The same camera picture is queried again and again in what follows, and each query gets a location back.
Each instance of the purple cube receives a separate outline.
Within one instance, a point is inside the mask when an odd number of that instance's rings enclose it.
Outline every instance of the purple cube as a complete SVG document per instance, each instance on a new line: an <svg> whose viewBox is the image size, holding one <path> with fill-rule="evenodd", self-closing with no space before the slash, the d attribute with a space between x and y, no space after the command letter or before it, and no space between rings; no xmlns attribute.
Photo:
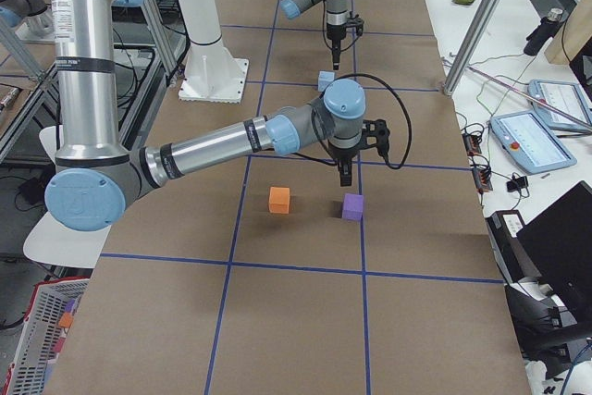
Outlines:
<svg viewBox="0 0 592 395"><path fill-rule="evenodd" d="M341 217L351 221L361 221L364 212L364 197L361 194L345 193Z"/></svg>

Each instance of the chair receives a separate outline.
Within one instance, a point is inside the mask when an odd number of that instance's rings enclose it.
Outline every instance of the chair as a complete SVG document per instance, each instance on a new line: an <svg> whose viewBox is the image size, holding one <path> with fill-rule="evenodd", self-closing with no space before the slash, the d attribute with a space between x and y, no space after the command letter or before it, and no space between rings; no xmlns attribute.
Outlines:
<svg viewBox="0 0 592 395"><path fill-rule="evenodd" d="M56 127L41 130L39 139L44 150L54 160ZM94 268L110 229L111 226L88 232L72 230L64 227L48 212L31 230L23 245L23 252L25 256L37 263Z"/></svg>

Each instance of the light blue cube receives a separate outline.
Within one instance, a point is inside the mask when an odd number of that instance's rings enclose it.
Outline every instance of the light blue cube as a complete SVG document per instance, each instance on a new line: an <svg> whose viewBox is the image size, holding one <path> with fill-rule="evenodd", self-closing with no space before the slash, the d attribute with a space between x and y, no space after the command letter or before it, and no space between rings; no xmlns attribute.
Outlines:
<svg viewBox="0 0 592 395"><path fill-rule="evenodd" d="M335 73L333 71L319 71L317 90L323 92L333 80L335 80Z"/></svg>

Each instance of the barcode label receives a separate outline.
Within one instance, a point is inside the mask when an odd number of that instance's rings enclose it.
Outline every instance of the barcode label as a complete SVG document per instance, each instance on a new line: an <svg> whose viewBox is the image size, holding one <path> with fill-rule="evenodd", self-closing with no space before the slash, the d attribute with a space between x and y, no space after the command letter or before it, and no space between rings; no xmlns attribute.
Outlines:
<svg viewBox="0 0 592 395"><path fill-rule="evenodd" d="M54 15L55 41L57 43L74 42L72 2L69 0L53 1L52 14Z"/></svg>

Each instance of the white table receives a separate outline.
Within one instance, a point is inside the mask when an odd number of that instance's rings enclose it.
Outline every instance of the white table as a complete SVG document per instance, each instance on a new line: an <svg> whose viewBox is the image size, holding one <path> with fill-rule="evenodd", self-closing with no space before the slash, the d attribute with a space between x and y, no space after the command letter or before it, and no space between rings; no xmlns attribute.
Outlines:
<svg viewBox="0 0 592 395"><path fill-rule="evenodd" d="M452 60L450 54L456 55L458 52L480 0L476 0L471 6L457 6L451 0L425 1L434 27L434 33L438 39L440 55ZM494 56L521 54L525 45L525 36L532 32L539 21L539 15L530 0L501 0L476 48L471 63ZM547 62L544 51L548 44L541 49L532 64L528 66L520 81L529 82L532 79L543 79L576 82L577 79L569 67L551 65ZM477 67L492 76L505 75L516 79L532 59L533 57L526 55L504 57L487 61ZM466 71L452 99L457 111L465 115L469 123L479 122L487 126L489 113L476 101L476 97L485 81L483 77ZM526 87L520 84L516 84L516 88L526 91ZM481 94L481 100L489 109L494 110L500 103L504 93L505 89L489 82ZM531 105L525 99L517 94L509 93L499 107L496 116L531 108ZM461 127L464 126L461 117L459 122ZM482 148L484 149L484 155L490 161L493 171L505 176L511 176L512 172L518 172L521 175L525 174L513 163L509 155L501 149L495 138L492 138L488 144L489 155L487 155L488 137L488 132L486 132ZM564 139L562 141L576 157L577 164L573 167L554 170L550 174L528 176L530 197L523 199L517 207L526 223L571 189L576 182L585 180L588 184L592 184L592 138ZM496 175L492 177L491 182L494 191L484 195L484 216L490 216L498 210L510 209L516 204L517 193L506 192L506 181L505 178ZM532 381L531 385L534 390L533 393L542 393L541 387L536 387ZM566 393L587 393L590 387L592 387L592 363L586 362L578 365L574 370Z"/></svg>

